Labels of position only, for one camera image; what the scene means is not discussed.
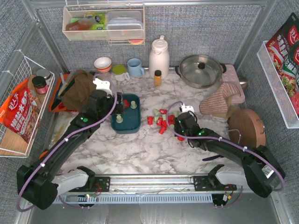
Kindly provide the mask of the brown cloth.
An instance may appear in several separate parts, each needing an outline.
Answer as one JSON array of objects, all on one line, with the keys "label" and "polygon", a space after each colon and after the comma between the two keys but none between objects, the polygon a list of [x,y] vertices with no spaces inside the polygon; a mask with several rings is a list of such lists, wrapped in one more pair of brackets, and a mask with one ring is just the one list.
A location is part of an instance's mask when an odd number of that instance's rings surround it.
[{"label": "brown cloth", "polygon": [[93,83],[93,74],[85,70],[76,70],[75,73],[74,84],[61,97],[63,105],[70,111],[80,111],[96,89],[96,85]]}]

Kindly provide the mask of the teal storage basket tray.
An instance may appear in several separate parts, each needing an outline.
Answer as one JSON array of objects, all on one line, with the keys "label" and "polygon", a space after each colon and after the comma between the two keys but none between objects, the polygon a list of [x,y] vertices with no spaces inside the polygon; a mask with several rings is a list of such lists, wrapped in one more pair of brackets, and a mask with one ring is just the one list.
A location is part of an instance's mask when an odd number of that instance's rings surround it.
[{"label": "teal storage basket tray", "polygon": [[116,114],[111,117],[111,128],[118,134],[133,134],[139,131],[141,126],[141,109],[140,99],[135,94],[123,94],[123,99],[126,99],[130,104],[135,101],[137,107],[125,108],[124,113],[121,115],[123,118],[122,123],[116,122]]}]

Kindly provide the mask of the right arm mounting base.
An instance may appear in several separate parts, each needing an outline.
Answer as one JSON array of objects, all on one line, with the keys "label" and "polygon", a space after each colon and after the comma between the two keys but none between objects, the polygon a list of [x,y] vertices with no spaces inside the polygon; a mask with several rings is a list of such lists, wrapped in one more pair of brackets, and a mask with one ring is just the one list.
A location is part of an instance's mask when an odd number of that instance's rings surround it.
[{"label": "right arm mounting base", "polygon": [[215,176],[198,175],[190,178],[195,191],[237,190],[236,185],[222,184]]}]

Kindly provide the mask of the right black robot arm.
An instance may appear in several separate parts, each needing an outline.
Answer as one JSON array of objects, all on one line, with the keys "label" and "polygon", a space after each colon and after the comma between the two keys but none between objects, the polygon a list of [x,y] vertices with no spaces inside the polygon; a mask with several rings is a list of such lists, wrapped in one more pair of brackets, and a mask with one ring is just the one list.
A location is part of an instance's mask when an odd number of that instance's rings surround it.
[{"label": "right black robot arm", "polygon": [[266,146],[249,147],[223,138],[208,128],[201,128],[192,106],[180,104],[175,118],[174,133],[186,139],[190,147],[201,148],[227,158],[243,168],[246,183],[258,196],[266,198],[271,192],[285,189],[285,172]]}]

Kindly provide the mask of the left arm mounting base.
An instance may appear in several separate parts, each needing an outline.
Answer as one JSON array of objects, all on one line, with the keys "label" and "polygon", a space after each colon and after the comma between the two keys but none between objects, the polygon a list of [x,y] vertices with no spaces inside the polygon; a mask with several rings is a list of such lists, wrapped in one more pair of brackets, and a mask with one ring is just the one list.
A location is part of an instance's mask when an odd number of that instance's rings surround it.
[{"label": "left arm mounting base", "polygon": [[70,192],[108,192],[110,189],[111,178],[109,176],[96,176],[88,180],[85,186],[76,187]]}]

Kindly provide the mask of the pink striped towel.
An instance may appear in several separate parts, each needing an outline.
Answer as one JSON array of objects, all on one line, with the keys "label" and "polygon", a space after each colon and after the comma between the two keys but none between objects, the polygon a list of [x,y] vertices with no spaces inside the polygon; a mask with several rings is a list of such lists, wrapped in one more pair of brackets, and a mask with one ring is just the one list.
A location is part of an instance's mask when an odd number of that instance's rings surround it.
[{"label": "pink striped towel", "polygon": [[200,103],[199,111],[203,115],[225,117],[231,105],[232,98],[236,95],[241,95],[236,85],[223,83],[215,93]]}]

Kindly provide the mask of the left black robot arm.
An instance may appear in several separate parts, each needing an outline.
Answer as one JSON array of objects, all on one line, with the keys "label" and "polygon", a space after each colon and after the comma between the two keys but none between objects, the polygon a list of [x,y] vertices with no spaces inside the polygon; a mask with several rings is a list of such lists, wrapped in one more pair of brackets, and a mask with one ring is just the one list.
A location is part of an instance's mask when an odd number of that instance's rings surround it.
[{"label": "left black robot arm", "polygon": [[58,176],[57,172],[72,153],[89,139],[100,125],[115,113],[115,108],[122,105],[122,97],[108,78],[105,81],[94,77],[96,89],[92,91],[88,102],[70,122],[67,131],[48,150],[47,154],[31,166],[21,166],[17,171],[18,198],[16,207],[22,209],[20,200],[26,199],[41,210],[48,208],[56,197],[74,189],[100,191],[95,183],[95,173],[83,166],[72,172]]}]

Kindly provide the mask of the green coffee capsule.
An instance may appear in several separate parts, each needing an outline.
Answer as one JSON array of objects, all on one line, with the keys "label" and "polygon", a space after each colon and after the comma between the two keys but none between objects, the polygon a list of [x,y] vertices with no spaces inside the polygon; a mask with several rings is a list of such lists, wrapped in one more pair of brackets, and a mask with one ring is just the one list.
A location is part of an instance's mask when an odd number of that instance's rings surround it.
[{"label": "green coffee capsule", "polygon": [[116,122],[117,122],[117,123],[122,123],[122,122],[123,122],[123,118],[122,118],[121,115],[117,115],[117,116],[116,116]]},{"label": "green coffee capsule", "polygon": [[135,109],[135,108],[137,107],[136,102],[135,102],[135,101],[131,101],[130,107],[131,107],[132,109]]}]

